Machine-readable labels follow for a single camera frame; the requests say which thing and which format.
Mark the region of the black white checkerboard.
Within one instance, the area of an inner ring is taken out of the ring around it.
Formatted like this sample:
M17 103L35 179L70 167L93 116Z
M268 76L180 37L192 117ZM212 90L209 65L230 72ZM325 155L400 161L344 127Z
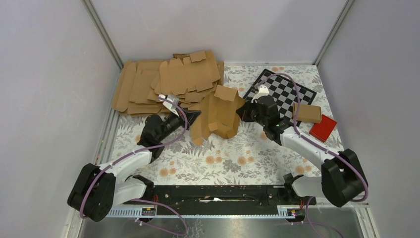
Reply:
M292 108L297 103L297 93L291 80L283 77L276 76L268 79L267 77L274 74L274 72L264 69L249 90L243 96L243 99L252 98L258 92L255 86L262 80L265 80L264 85L269 90L269 95L274 98L277 103L280 117L286 117L291 122L292 119Z

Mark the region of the stack of cardboard blanks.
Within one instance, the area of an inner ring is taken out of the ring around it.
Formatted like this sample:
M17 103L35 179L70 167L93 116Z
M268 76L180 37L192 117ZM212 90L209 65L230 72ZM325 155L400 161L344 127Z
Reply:
M112 108L123 115L146 115L168 110L160 94L174 95L190 108L224 82L224 62L211 50L173 54L167 60L128 60L120 73Z

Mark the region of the red box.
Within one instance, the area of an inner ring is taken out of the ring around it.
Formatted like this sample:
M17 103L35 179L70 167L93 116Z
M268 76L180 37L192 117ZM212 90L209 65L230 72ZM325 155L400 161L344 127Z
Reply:
M321 122L315 123L310 129L309 134L317 140L325 142L333 132L336 125L337 121L322 114Z

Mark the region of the floral table mat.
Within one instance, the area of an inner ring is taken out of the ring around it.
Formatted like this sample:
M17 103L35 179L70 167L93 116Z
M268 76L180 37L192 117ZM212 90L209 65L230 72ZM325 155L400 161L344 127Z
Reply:
M264 69L286 73L295 82L316 92L313 105L322 113L333 115L315 65L225 66L224 86L235 88L243 97ZM134 149L140 140L144 117L118 116L118 123L97 164L118 159ZM188 131L176 143L165 147L150 165L137 169L140 174L159 185L213 184L283 184L283 175L320 176L320 170L308 159L268 140L261 126L240 123L236 136L224 140L212 134L203 145L196 146Z

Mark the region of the folded small cardboard box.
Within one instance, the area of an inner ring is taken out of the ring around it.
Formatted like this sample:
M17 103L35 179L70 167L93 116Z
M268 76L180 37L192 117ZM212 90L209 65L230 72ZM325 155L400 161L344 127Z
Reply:
M310 123L320 123L322 121L322 111L320 106L300 104L298 109L298 104L295 103L292 109L293 120L310 122Z

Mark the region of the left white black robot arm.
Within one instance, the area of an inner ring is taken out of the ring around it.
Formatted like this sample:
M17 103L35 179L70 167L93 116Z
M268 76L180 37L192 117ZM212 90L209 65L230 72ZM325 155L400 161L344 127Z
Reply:
M189 130L200 114L201 111L183 109L165 119L148 116L132 152L99 166L88 163L82 168L67 199L68 206L83 218L99 222L116 205L133 199L143 204L151 202L154 183L143 176L133 176L132 172L156 160L168 145L163 140L180 127Z

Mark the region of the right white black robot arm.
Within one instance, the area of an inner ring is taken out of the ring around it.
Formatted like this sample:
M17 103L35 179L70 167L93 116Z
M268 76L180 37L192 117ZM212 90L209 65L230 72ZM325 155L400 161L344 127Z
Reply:
M312 140L296 123L280 116L271 96L247 99L236 113L241 121L262 126L269 140L298 153L320 170L318 177L284 176L284 198L288 203L297 204L303 197L324 197L342 207L348 202L367 200L368 182L353 150L337 151Z

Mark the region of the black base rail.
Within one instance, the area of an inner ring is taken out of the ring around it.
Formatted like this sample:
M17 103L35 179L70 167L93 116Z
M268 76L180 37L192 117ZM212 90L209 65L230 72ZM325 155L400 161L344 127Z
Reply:
M294 209L306 204L316 205L316 199L298 197L282 185L155 185L148 188L138 204L159 202L172 209L200 203L248 203L252 205L279 205Z

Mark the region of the brown cardboard box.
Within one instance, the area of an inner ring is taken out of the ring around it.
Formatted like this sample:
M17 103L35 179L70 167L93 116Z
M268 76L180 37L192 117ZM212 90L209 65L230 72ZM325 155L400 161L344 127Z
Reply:
M244 103L245 100L239 96L237 89L218 85L214 92L189 108L191 111L201 112L190 126L192 142L202 145L211 134L223 139L234 137L241 121L236 110Z

